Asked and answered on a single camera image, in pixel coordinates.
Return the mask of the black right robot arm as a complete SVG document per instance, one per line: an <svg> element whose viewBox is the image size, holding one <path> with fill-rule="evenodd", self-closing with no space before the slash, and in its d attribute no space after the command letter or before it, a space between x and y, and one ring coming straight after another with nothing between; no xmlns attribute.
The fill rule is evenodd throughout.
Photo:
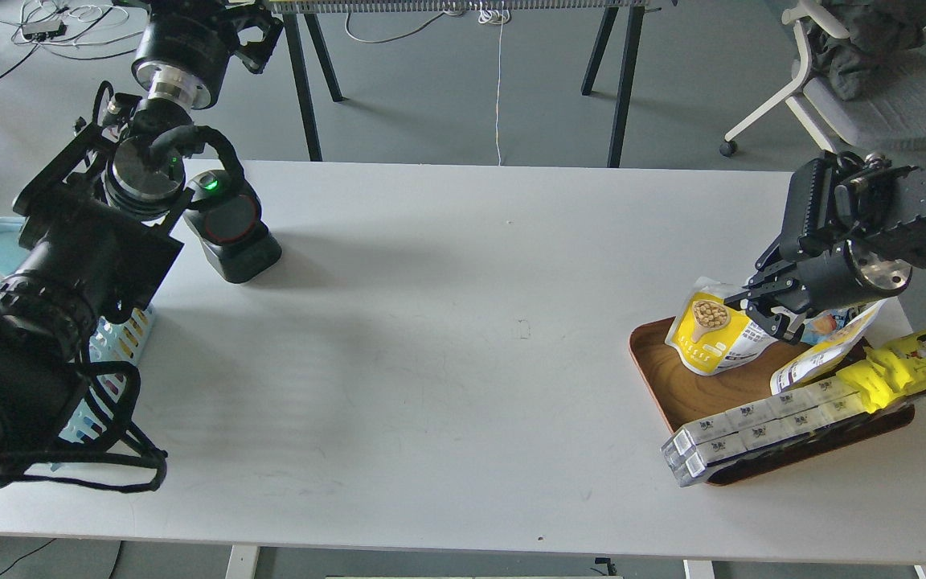
<svg viewBox="0 0 926 579"><path fill-rule="evenodd" d="M793 172L781 231L724 303L795 344L805 320L902 294L926 269L926 164L825 153Z"/></svg>

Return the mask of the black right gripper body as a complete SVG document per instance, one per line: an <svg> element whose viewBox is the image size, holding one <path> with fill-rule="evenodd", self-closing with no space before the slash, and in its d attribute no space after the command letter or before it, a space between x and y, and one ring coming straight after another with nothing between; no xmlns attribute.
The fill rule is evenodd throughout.
<svg viewBox="0 0 926 579"><path fill-rule="evenodd" d="M779 234L756 273L775 261L798 263L800 292L776 303L794 313L820 313L901 294L912 277L879 240L881 221L910 173L885 158L815 158L793 172Z"/></svg>

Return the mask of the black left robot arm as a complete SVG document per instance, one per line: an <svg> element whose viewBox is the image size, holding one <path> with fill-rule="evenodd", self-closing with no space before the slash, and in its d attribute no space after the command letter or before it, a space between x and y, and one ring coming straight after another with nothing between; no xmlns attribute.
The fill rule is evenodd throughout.
<svg viewBox="0 0 926 579"><path fill-rule="evenodd" d="M32 483L36 464L111 464L154 473L116 492L158 490L168 455L133 422L139 371L92 360L93 334L154 299L180 217L228 282L282 254L235 147L191 118L218 100L232 56L264 70L279 19L261 1L138 7L150 20L131 70L145 95L113 95L14 201L29 254L0 283L0 488Z"/></svg>

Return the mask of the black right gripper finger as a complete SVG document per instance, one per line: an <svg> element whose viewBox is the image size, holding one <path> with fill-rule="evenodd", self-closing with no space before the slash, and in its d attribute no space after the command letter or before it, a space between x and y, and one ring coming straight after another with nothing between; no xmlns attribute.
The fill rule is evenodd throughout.
<svg viewBox="0 0 926 579"><path fill-rule="evenodd" d="M787 344L801 343L804 313L794 313L761 292L739 292L724 298L724 306L743 311L765 334Z"/></svg>
<svg viewBox="0 0 926 579"><path fill-rule="evenodd" d="M790 299L800 292L798 263L775 261L757 271L746 283L746 300Z"/></svg>

